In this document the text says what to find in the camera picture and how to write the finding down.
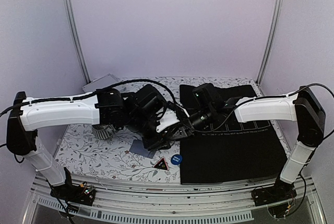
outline blue round sticker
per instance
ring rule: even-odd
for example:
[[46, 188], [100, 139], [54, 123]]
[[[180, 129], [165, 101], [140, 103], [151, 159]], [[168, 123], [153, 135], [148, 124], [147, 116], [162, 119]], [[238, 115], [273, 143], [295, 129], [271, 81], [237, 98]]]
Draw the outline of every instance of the blue round sticker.
[[171, 163], [173, 165], [179, 165], [182, 162], [182, 156], [181, 155], [173, 155], [171, 158]]

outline ventilation grille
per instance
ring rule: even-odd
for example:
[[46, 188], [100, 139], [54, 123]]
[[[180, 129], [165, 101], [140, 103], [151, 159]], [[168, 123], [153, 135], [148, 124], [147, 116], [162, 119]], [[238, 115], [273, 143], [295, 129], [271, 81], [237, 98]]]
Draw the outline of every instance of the ventilation grille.
[[[56, 199], [39, 196], [38, 203], [45, 207], [63, 211], [62, 206]], [[203, 217], [143, 217], [133, 215], [114, 214], [107, 211], [91, 209], [88, 215], [74, 215], [88, 217], [91, 219], [102, 220], [104, 222], [116, 224], [219, 224], [219, 223], [240, 223], [254, 220], [251, 211], [244, 211], [235, 214], [225, 214], [216, 216]]]

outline floral tablecloth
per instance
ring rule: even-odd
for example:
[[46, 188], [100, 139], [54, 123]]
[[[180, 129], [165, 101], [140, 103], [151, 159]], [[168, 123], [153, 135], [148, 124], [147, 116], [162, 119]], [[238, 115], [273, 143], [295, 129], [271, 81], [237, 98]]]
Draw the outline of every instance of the floral tablecloth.
[[[232, 87], [252, 85], [257, 95], [261, 95], [258, 87], [251, 79], [246, 78], [217, 78], [217, 77], [150, 77], [168, 86], [179, 101], [179, 85], [199, 86], [211, 82], [217, 87]], [[118, 87], [121, 92], [137, 91], [144, 83], [127, 84]], [[160, 87], [158, 90], [171, 100], [169, 94]], [[289, 148], [275, 121], [272, 124], [287, 155]], [[129, 152], [134, 139], [140, 137], [128, 130], [117, 132], [111, 140], [94, 138], [90, 125], [70, 125], [64, 135], [55, 159], [72, 173], [95, 176], [104, 179], [167, 182], [180, 184], [180, 169], [170, 163], [174, 154], [179, 153], [178, 142], [169, 150], [157, 151], [152, 159]], [[155, 169], [153, 166], [165, 158], [169, 170]]]

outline black mat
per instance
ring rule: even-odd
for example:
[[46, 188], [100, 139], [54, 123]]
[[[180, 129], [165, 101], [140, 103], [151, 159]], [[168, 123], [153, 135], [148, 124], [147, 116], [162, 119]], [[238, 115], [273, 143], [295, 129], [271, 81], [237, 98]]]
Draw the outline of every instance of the black mat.
[[[193, 88], [180, 85], [181, 104], [190, 109], [197, 108]], [[256, 96], [250, 85], [217, 89], [224, 100]], [[181, 141], [181, 155], [181, 184], [265, 178], [278, 174], [287, 160], [269, 121], [229, 123], [221, 127], [218, 133], [197, 133]]]

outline black triangle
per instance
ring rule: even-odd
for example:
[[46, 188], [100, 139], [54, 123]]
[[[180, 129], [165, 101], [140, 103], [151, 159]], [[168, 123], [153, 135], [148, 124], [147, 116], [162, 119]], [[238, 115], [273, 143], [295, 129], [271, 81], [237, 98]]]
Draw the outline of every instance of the black triangle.
[[165, 158], [162, 158], [161, 160], [159, 160], [158, 163], [155, 164], [153, 167], [157, 169], [168, 170], [168, 166], [167, 166]]

